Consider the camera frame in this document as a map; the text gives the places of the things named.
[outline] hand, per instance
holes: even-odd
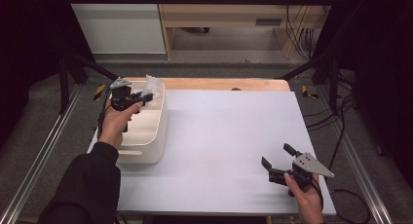
[[[98,141],[108,143],[119,149],[124,139],[122,131],[124,131],[131,116],[142,107],[142,104],[142,102],[139,102],[124,111],[116,111],[110,106],[110,100],[108,100],[106,102],[102,133]]]
[[[314,174],[313,177],[316,182],[319,182],[318,174]],[[309,224],[323,223],[324,219],[321,213],[321,200],[316,189],[313,186],[309,186],[308,190],[303,192],[291,175],[286,173],[284,178],[286,185],[297,200],[298,211],[302,222]]]

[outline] white tabletop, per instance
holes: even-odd
[[[291,168],[290,144],[315,155],[293,92],[167,90],[169,125],[163,158],[118,165],[118,209],[156,214],[297,213],[287,187],[261,166]],[[324,180],[324,214],[335,214]]]

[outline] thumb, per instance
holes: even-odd
[[[291,192],[294,194],[294,197],[297,199],[297,201],[304,201],[305,197],[303,191],[301,191],[301,188],[298,186],[298,183],[295,181],[295,179],[288,173],[284,174],[284,179],[286,185],[288,186],[289,190],[291,190]]]
[[[138,102],[138,103],[131,105],[128,109],[123,111],[123,113],[125,114],[125,117],[129,120],[131,116],[142,107],[142,105],[143,105],[142,102]]]

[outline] white plastic bin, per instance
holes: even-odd
[[[146,82],[131,82],[134,93],[142,91]],[[154,164],[164,154],[168,129],[168,105],[165,85],[158,89],[154,99],[134,114],[128,122],[128,131],[119,149],[120,164]]]

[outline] black jacket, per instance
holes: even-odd
[[[113,224],[121,185],[118,157],[114,147],[102,142],[76,157],[38,223]]]

